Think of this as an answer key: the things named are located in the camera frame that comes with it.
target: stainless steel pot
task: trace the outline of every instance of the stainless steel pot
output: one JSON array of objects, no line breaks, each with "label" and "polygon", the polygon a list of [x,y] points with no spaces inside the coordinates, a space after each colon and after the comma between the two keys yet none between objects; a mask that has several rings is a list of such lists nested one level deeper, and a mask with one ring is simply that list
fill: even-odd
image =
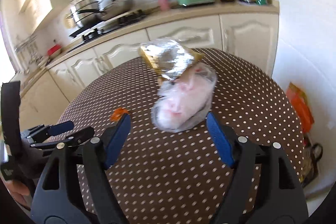
[{"label": "stainless steel pot", "polygon": [[106,21],[117,15],[128,12],[133,8],[134,0],[112,0],[112,2],[105,8],[101,9],[102,12],[98,16],[101,20]]},{"label": "stainless steel pot", "polygon": [[79,28],[99,20],[99,1],[81,0],[70,7],[74,21]]},{"label": "stainless steel pot", "polygon": [[134,0],[112,0],[105,8],[99,10],[100,1],[81,0],[71,6],[71,16],[79,28],[98,20],[109,20],[133,8]]},{"label": "stainless steel pot", "polygon": [[98,0],[81,0],[76,4],[72,5],[70,9],[71,12],[75,12],[81,9],[98,9],[98,4]]}]

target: polka dot tablecloth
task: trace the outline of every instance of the polka dot tablecloth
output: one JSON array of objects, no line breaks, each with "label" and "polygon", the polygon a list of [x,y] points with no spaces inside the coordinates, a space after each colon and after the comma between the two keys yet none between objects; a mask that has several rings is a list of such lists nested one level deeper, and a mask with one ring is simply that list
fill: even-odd
[{"label": "polka dot tablecloth", "polygon": [[[254,143],[279,142],[300,175],[300,121],[278,85],[245,60],[217,49],[196,51],[204,53],[202,62],[217,72],[212,111],[221,122]],[[206,224],[222,200],[232,170],[220,161],[205,122],[177,134],[159,131],[151,123],[157,90],[157,75],[137,57],[87,86],[59,122],[74,122],[74,130],[67,135],[92,126],[99,136],[113,125],[112,112],[126,107],[132,130],[118,161],[106,174],[129,222]],[[259,174],[256,165],[244,213],[253,207]],[[84,204],[95,212],[83,166],[78,167],[78,175]]]}]

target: countertop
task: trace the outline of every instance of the countertop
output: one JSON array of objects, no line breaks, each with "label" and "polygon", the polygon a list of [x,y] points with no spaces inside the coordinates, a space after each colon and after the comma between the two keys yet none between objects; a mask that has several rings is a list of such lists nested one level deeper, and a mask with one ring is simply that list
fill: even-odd
[{"label": "countertop", "polygon": [[51,69],[53,66],[63,62],[64,60],[83,52],[91,47],[97,46],[100,43],[106,42],[110,39],[152,27],[155,25],[160,25],[176,20],[189,19],[193,17],[202,17],[218,14],[244,14],[244,13],[265,13],[265,14],[278,14],[279,13],[279,2],[273,0],[272,5],[258,6],[258,5],[244,5],[241,3],[216,3],[214,5],[198,6],[194,8],[179,8],[171,9],[166,12],[155,12],[147,16],[144,20],[124,27],[122,29],[116,30],[114,32],[108,33],[104,36],[98,37],[97,39],[84,44],[83,46],[71,51],[64,51],[57,58],[55,58],[48,66],[47,69]]}]

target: orange bag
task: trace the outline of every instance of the orange bag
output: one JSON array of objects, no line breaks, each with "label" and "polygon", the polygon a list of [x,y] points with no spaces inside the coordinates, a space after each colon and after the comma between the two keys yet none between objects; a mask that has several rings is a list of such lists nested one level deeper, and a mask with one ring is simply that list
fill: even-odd
[{"label": "orange bag", "polygon": [[110,121],[111,122],[119,121],[124,113],[128,114],[128,110],[123,107],[117,108],[115,111],[113,111],[113,114],[110,116]]},{"label": "orange bag", "polygon": [[301,120],[302,132],[309,132],[314,124],[314,118],[308,107],[306,94],[293,83],[289,83],[286,96]]}]

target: aluminum foil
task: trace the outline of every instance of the aluminum foil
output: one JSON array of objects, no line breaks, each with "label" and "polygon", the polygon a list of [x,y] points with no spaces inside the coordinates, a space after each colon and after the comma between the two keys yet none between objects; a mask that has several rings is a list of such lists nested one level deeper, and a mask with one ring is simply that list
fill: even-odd
[{"label": "aluminum foil", "polygon": [[140,51],[147,64],[167,80],[177,79],[203,57],[168,37],[142,43]]}]

